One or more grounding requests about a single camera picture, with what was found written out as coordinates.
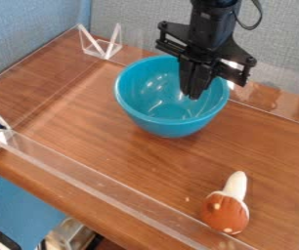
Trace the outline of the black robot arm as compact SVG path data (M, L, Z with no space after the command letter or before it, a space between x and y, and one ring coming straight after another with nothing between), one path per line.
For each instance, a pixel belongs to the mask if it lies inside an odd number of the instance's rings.
M179 89L185 96L197 100L209 88L214 77L243 87L255 58L233 40L234 26L246 30L257 28L263 11L258 0L250 0L259 17L253 25L238 20L242 0L190 0L190 23L161 21L155 48L177 58Z

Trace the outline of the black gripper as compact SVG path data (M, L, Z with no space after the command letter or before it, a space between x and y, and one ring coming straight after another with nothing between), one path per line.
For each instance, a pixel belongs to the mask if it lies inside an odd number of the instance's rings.
M210 29L199 31L199 24L186 25L162 21L157 28L155 48L177 58L179 88L185 96L197 100L210 81L219 77L243 87L255 59L235 44L230 34L217 47L205 45Z

